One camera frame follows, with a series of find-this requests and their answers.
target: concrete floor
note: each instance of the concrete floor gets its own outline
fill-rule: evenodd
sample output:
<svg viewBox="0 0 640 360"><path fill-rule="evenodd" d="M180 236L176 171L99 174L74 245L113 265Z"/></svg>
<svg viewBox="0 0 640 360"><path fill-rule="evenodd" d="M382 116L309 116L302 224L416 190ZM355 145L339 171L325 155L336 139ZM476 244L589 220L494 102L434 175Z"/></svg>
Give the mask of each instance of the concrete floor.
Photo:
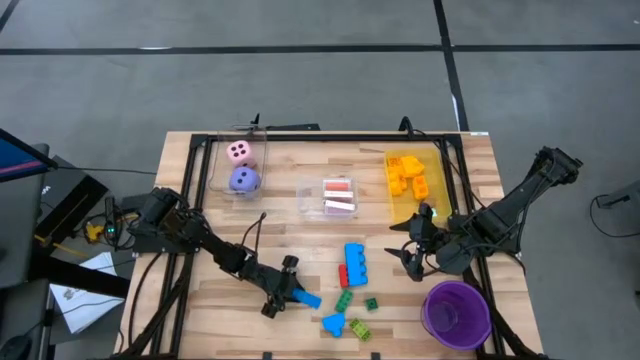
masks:
<svg viewBox="0 0 640 360"><path fill-rule="evenodd" d="M444 3L455 45L640 43L637 1ZM419 0L21 0L0 33L0 48L318 43L439 44L440 36L432 2ZM506 189L543 145L585 163L576 184L534 204L524 235L546 353L636 359L640 239L599 234L588 205L640 178L640 53L455 59L470 129L491 133ZM439 52L0 56L0 79L1 126L87 167L154 170L166 131L224 129L257 112L265 124L318 122L325 130L395 129L403 115L423 130L457 128ZM147 191L153 182L96 177L117 196ZM632 214L623 205L596 217L611 232L626 233L638 230ZM120 316L114 311L59 346L56 358L80 359L87 354L80 349L107 356Z"/></svg>

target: dice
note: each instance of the dice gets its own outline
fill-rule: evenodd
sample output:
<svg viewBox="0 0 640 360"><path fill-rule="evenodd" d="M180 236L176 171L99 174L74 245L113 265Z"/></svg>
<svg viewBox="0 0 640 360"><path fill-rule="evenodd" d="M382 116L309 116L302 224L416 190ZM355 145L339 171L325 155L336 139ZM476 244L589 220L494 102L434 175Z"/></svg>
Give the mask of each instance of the dice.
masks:
<svg viewBox="0 0 640 360"><path fill-rule="evenodd" d="M244 166L252 168L256 166L256 161L251 152L251 146L244 140L236 141L229 145L227 147L227 156L234 167Z"/></svg>
<svg viewBox="0 0 640 360"><path fill-rule="evenodd" d="M233 170L229 179L229 188L234 191L252 192L260 187L260 175L246 166Z"/></svg>

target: red lego brick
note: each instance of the red lego brick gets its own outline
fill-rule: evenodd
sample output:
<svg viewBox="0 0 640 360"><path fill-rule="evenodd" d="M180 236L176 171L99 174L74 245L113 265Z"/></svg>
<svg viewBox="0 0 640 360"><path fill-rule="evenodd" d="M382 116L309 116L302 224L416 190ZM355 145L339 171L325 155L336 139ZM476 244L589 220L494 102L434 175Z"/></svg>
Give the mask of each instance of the red lego brick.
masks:
<svg viewBox="0 0 640 360"><path fill-rule="evenodd" d="M340 287L343 289L349 287L349 279L347 278L347 265L340 264L338 266L338 272L340 273Z"/></svg>

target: blue block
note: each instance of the blue block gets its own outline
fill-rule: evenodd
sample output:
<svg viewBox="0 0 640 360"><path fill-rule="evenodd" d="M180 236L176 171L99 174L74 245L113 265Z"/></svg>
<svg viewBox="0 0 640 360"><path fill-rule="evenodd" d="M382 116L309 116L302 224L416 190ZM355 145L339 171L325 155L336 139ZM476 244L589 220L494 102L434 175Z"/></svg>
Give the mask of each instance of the blue block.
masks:
<svg viewBox="0 0 640 360"><path fill-rule="evenodd" d="M347 275L349 286L365 285L367 279L367 267L364 265L364 245L350 243L344 246L344 257L347 259Z"/></svg>
<svg viewBox="0 0 640 360"><path fill-rule="evenodd" d="M319 308L320 304L322 303L321 298L300 289L293 289L293 298L303 304L311 306L314 309Z"/></svg>
<svg viewBox="0 0 640 360"><path fill-rule="evenodd" d="M324 329L330 332L334 337L342 336L344 323L344 313L337 313L322 319L322 326L324 326Z"/></svg>

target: monitor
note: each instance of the monitor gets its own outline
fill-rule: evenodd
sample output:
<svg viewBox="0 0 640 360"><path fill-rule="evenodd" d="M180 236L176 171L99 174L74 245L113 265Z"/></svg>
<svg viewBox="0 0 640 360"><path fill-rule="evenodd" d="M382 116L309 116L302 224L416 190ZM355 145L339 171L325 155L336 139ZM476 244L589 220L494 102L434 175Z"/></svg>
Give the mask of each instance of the monitor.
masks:
<svg viewBox="0 0 640 360"><path fill-rule="evenodd" d="M0 129L0 183L57 167L53 160Z"/></svg>

